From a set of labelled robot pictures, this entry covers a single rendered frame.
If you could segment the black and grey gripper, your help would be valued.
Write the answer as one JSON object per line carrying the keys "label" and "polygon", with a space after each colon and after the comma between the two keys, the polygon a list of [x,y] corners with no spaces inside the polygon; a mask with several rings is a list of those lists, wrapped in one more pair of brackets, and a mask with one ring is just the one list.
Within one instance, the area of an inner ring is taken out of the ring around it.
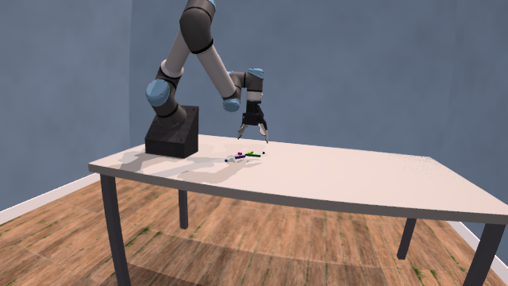
{"label": "black and grey gripper", "polygon": [[[237,140],[242,136],[242,133],[244,132],[244,129],[248,127],[248,125],[251,126],[258,126],[260,128],[260,133],[265,136],[265,140],[268,143],[268,135],[267,135],[267,123],[263,119],[261,113],[257,110],[257,103],[261,104],[261,101],[249,101],[247,100],[246,105],[246,113],[243,113],[242,117],[242,125],[238,131],[238,138]],[[251,106],[250,106],[251,105]],[[243,129],[242,129],[243,127]]]}

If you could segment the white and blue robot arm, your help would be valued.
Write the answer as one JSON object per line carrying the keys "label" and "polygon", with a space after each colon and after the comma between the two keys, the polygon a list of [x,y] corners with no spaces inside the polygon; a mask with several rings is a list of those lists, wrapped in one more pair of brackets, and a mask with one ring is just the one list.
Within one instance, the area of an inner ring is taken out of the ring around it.
{"label": "white and blue robot arm", "polygon": [[205,68],[224,100],[225,110],[234,112],[240,108],[241,88],[247,87],[247,100],[262,100],[264,72],[255,68],[248,72],[227,72],[217,54],[210,33],[215,7],[214,0],[188,0],[171,51],[160,65],[156,79],[146,89],[148,102],[156,112],[161,128],[166,131],[178,129],[187,119],[186,111],[175,100],[175,92],[190,52]]}

